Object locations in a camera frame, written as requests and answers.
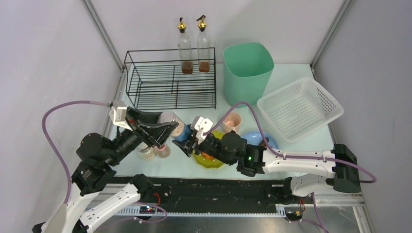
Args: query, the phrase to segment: orange object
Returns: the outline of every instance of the orange object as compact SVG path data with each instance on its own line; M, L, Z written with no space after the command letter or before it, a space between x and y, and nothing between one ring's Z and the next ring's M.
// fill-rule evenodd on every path
M212 156L202 152L202 156L205 157L206 159L214 159Z

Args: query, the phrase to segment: black wire rack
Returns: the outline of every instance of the black wire rack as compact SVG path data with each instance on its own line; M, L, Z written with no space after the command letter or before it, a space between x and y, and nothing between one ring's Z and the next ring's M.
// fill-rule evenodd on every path
M216 108L215 48L210 52L209 72L200 72L199 59L174 59L179 57L178 49L127 51L126 94L133 106L139 110ZM183 61L193 63L192 74L182 72Z

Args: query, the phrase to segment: white laundry basket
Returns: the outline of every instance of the white laundry basket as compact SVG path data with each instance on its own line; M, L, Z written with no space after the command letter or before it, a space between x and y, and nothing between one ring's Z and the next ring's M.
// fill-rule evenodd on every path
M338 101L312 78L301 78L257 101L276 134L295 142L343 114Z

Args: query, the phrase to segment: blue object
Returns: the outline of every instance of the blue object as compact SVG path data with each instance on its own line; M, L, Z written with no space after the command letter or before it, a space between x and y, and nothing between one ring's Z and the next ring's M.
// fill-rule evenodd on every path
M183 142L183 141L186 141L186 140L189 139L189 137L192 133L192 130L189 128L189 126L179 122L179 127L181 127L181 125L183 127L182 132L178 136L175 136L175 137L172 136L172 138L175 139L176 141Z
M279 146L277 145L274 138L270 136L270 134L268 133L265 133L265 132L263 133L265 134L265 137L269 138L269 146L271 146L272 148L279 149ZM259 143L263 140L259 131L247 132L244 135L242 135L241 138L246 139L248 144L251 144L254 146L258 146Z

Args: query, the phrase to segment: jar lid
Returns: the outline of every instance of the jar lid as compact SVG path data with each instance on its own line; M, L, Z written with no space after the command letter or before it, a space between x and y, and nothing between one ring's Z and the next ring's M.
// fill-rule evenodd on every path
M186 24L182 20L183 18L180 17L179 23L177 24L177 28L180 30L181 33L184 33L186 29Z
M158 151L164 151L166 149L166 144L161 145L160 147L156 147Z
M202 15L202 16L200 16L200 18L198 18L196 21L199 21L200 20L200 22L199 22L199 24L197 25L198 27L199 27L199 29L203 32L204 30L205 30L205 27L206 27L206 23L205 23L205 18L206 18L206 16L205 15Z

